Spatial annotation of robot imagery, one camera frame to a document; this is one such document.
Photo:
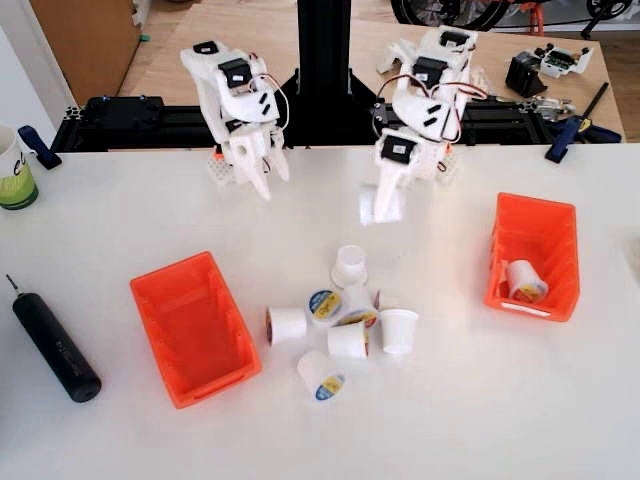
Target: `white mug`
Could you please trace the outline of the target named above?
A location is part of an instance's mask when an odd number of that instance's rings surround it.
[[[38,187],[16,131],[0,125],[0,207],[20,210],[38,198]]]

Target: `black metal pole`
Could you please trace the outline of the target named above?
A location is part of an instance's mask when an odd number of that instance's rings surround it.
[[[350,22],[351,0],[298,0],[300,95],[347,95]]]

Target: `black electric screwdriver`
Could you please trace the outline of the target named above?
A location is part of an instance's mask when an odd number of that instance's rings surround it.
[[[102,387],[96,373],[40,295],[23,293],[7,278],[18,294],[13,311],[64,389],[74,402],[91,400]]]

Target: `wooden table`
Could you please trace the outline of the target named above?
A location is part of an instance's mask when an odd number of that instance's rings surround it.
[[[375,65],[385,45],[400,38],[417,43],[426,28],[352,20],[350,65],[354,73],[369,88],[377,91],[383,78],[376,72]],[[492,93],[518,98],[504,84],[511,58],[522,50],[545,46],[547,40],[502,33],[483,32],[479,35],[473,65],[484,68],[491,82]],[[230,47],[255,51],[266,60],[269,71],[280,82],[291,77],[299,63],[297,16],[294,12],[196,4],[168,38],[165,48],[134,87],[132,94],[160,95],[169,105],[197,104],[195,86],[180,63],[179,51],[212,39]],[[580,51],[585,46],[595,48],[584,74],[571,73],[557,80],[541,75],[542,82],[549,87],[546,95],[572,99],[580,113],[586,109],[602,83],[610,81],[600,44],[556,38],[552,41],[570,51]],[[387,98],[390,98],[392,88],[385,89]],[[624,132],[612,89],[604,95],[592,118],[597,125]]]

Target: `cable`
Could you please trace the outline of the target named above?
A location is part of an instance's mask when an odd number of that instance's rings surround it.
[[[282,95],[282,97],[284,98],[284,104],[287,106],[287,121],[284,122],[284,125],[282,126],[282,130],[284,130],[289,125],[289,112],[290,112],[289,99],[282,91],[282,87],[280,86],[278,81],[275,78],[273,78],[273,75],[271,75],[270,73],[259,73],[258,75],[252,77],[251,80],[249,80],[249,88],[252,88],[251,84],[254,82],[256,78],[266,78],[267,80],[269,80],[269,82],[271,83],[271,86],[274,87],[278,92],[280,92],[280,95]]]
[[[418,78],[415,75],[411,75],[410,73],[401,73],[400,75],[394,75],[393,77],[385,80],[385,82],[380,87],[380,90],[378,90],[378,93],[376,94],[376,99],[380,98],[380,95],[382,95],[382,90],[384,90],[384,87],[386,87],[391,82],[399,80],[401,78],[410,78],[410,79],[412,79],[413,81],[418,83],[418,86],[424,92],[425,97],[429,98],[431,96],[429,94],[429,89],[422,82],[422,80],[418,80]],[[373,129],[373,133],[376,134],[376,137],[380,138],[380,133],[376,129],[376,111],[375,110],[373,110],[373,112],[371,113],[371,128]]]
[[[476,98],[478,100],[486,100],[487,97],[489,96],[489,94],[484,90],[482,90],[480,87],[476,87],[475,85],[471,83],[466,83],[466,82],[437,83],[433,87],[431,87],[431,90],[429,90],[429,96],[433,98],[433,95],[435,94],[435,92],[437,92],[440,89],[440,87],[458,87],[459,93],[462,93],[463,95],[468,95],[471,98]],[[467,90],[462,90],[460,87],[464,87],[466,89],[471,89],[474,91],[469,92]],[[458,126],[456,137],[454,139],[442,137],[444,140],[450,143],[458,143],[460,141],[460,138],[462,137],[462,121],[460,120],[458,109],[456,108],[456,99],[457,99],[457,95],[454,95],[453,101],[451,102],[451,105],[450,105],[450,108],[453,110],[453,113],[456,117],[456,123]]]

